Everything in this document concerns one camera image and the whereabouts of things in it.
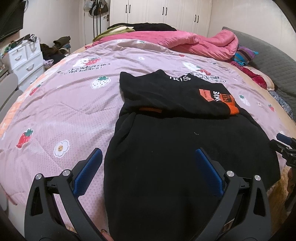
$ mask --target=red cloth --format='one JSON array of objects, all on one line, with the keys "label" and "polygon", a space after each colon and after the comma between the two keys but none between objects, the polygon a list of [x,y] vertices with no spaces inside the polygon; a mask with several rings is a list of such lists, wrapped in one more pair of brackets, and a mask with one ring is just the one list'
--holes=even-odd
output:
[{"label": "red cloth", "polygon": [[254,74],[251,70],[240,66],[237,62],[229,62],[233,66],[237,67],[240,71],[243,71],[247,76],[249,76],[254,82],[256,82],[261,88],[267,90],[267,84],[262,76]]}]

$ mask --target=orange patch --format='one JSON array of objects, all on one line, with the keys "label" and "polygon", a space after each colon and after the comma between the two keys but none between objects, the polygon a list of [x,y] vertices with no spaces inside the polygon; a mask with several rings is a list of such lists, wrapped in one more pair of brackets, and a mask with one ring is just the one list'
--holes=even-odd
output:
[{"label": "orange patch", "polygon": [[149,108],[149,107],[141,107],[139,110],[142,110],[142,111],[153,111],[153,112],[157,112],[157,113],[161,113],[162,112],[161,109],[155,109],[155,108]]},{"label": "orange patch", "polygon": [[214,99],[211,96],[211,91],[200,89],[200,95],[204,97],[207,101],[213,101]]},{"label": "orange patch", "polygon": [[235,106],[235,101],[232,95],[220,94],[220,99],[228,105],[231,115],[239,114],[239,109]]}]

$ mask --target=gray chair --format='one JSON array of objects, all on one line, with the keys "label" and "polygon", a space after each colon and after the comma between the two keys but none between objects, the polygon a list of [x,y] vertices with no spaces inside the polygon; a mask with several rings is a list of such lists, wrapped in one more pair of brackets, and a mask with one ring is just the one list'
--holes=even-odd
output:
[{"label": "gray chair", "polygon": [[13,103],[23,93],[17,89],[18,79],[16,74],[3,73],[0,75],[0,123]]}]

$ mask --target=television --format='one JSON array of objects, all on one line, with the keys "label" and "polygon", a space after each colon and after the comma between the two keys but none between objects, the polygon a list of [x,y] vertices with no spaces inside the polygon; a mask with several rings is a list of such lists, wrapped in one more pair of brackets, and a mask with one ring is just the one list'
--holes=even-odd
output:
[{"label": "television", "polygon": [[24,0],[0,0],[0,42],[23,28]]}]

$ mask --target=white drawer cabinet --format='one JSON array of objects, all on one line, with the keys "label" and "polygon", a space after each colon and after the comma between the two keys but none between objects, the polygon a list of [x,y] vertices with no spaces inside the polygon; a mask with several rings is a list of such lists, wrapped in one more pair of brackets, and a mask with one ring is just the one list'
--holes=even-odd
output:
[{"label": "white drawer cabinet", "polygon": [[6,54],[2,62],[9,67],[9,69],[14,69],[17,66],[27,61],[26,48],[24,46],[16,47]]},{"label": "white drawer cabinet", "polygon": [[40,67],[39,69],[37,69],[35,72],[33,72],[30,77],[28,77],[27,79],[25,79],[20,85],[19,85],[19,89],[24,92],[29,86],[30,84],[34,83],[36,79],[38,79],[38,77],[40,75],[42,75],[44,73],[44,67]]},{"label": "white drawer cabinet", "polygon": [[2,62],[8,67],[10,73],[17,75],[19,89],[25,91],[44,73],[39,39],[35,43],[23,41],[19,46],[9,51]]},{"label": "white drawer cabinet", "polygon": [[18,83],[20,84],[41,66],[43,66],[43,57],[42,53],[39,53],[29,61],[13,69],[12,72],[17,75]]},{"label": "white drawer cabinet", "polygon": [[36,43],[26,41],[23,45],[25,46],[28,59],[41,52],[39,39],[37,39]]}]

